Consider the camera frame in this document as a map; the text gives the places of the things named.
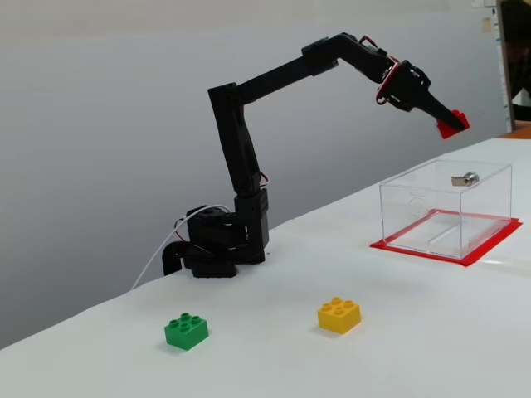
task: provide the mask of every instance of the transparent acrylic box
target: transparent acrylic box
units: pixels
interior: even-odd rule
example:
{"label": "transparent acrylic box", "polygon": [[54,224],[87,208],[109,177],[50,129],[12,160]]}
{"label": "transparent acrylic box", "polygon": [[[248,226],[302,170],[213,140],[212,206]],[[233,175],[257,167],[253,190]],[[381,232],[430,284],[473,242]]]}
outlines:
{"label": "transparent acrylic box", "polygon": [[[452,185],[453,177],[469,172],[479,181]],[[380,184],[383,239],[374,247],[462,260],[511,228],[511,184],[511,165],[453,160],[386,180]]]}

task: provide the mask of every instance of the white tabletop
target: white tabletop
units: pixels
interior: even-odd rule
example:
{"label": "white tabletop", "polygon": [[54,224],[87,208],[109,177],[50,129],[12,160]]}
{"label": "white tabletop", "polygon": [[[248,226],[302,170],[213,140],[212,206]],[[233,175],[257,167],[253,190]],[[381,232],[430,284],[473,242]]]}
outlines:
{"label": "white tabletop", "polygon": [[[524,226],[478,264],[370,249],[381,239],[370,187],[274,229],[267,261],[234,279],[180,271],[5,348],[0,396],[530,396],[531,142],[445,158],[514,165]],[[317,326],[333,296],[362,309],[343,336]],[[189,352],[164,341],[184,312],[211,332]]]}

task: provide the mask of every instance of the black robotic arm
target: black robotic arm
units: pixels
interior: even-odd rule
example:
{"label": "black robotic arm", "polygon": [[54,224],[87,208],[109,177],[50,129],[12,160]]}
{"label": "black robotic arm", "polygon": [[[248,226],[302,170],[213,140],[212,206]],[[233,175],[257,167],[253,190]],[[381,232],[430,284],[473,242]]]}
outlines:
{"label": "black robotic arm", "polygon": [[398,61],[369,38],[347,33],[324,38],[302,49],[302,56],[246,83],[230,83],[208,91],[217,121],[223,153],[236,192],[235,212],[208,209],[188,221],[189,242],[174,242],[163,252],[164,274],[181,269],[180,259],[197,277],[232,277],[234,264],[258,264],[265,260],[269,241],[267,190],[261,187],[244,106],[287,85],[317,76],[346,61],[380,84],[377,102],[389,102],[400,110],[418,108],[453,129],[465,126],[428,91],[430,80],[408,61]]}

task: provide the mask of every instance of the red base plate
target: red base plate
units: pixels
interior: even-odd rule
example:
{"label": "red base plate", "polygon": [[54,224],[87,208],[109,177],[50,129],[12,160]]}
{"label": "red base plate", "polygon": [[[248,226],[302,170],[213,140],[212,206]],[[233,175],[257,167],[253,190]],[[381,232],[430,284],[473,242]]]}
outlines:
{"label": "red base plate", "polygon": [[[505,238],[510,236],[513,232],[515,232],[522,225],[522,223],[520,222],[518,218],[512,218],[511,222],[503,230],[498,232],[496,235],[493,235],[492,237],[490,237],[483,244],[478,246],[476,250],[472,251],[469,255],[467,255],[465,258],[461,260],[452,259],[450,257],[445,257],[442,255],[430,255],[430,254],[422,253],[419,251],[400,249],[400,248],[388,245],[388,243],[394,241],[397,237],[404,235],[406,232],[412,230],[413,228],[421,224],[423,221],[425,221],[427,218],[433,216],[433,214],[435,214],[436,212],[454,213],[453,211],[431,210],[428,212],[426,216],[422,217],[419,221],[411,224],[407,228],[404,228],[403,230],[387,238],[387,243],[384,240],[380,240],[376,243],[373,243],[371,247],[374,247],[376,249],[381,249],[381,250],[395,251],[397,253],[403,253],[405,255],[416,255],[417,257],[424,257],[427,259],[447,261],[450,263],[461,264],[464,267],[468,267],[469,265],[472,265],[476,263],[477,261],[479,261],[481,257],[489,253],[493,248],[495,248],[499,243],[504,241]],[[474,216],[491,218],[490,216],[484,216],[484,215],[479,215],[479,214],[474,215]]]}

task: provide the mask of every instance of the white wall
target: white wall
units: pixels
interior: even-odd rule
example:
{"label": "white wall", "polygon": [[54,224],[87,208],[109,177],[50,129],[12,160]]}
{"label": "white wall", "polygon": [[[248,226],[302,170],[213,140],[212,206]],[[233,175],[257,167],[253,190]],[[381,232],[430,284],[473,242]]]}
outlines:
{"label": "white wall", "polygon": [[[187,209],[231,206],[207,89],[323,36],[370,33],[425,70],[474,128],[444,142],[427,115],[378,107],[377,87],[345,64],[264,98],[246,114],[273,179],[272,226],[504,132],[487,11],[438,0],[175,3],[2,2],[0,347],[125,292]],[[161,274],[158,260],[146,280]]]}

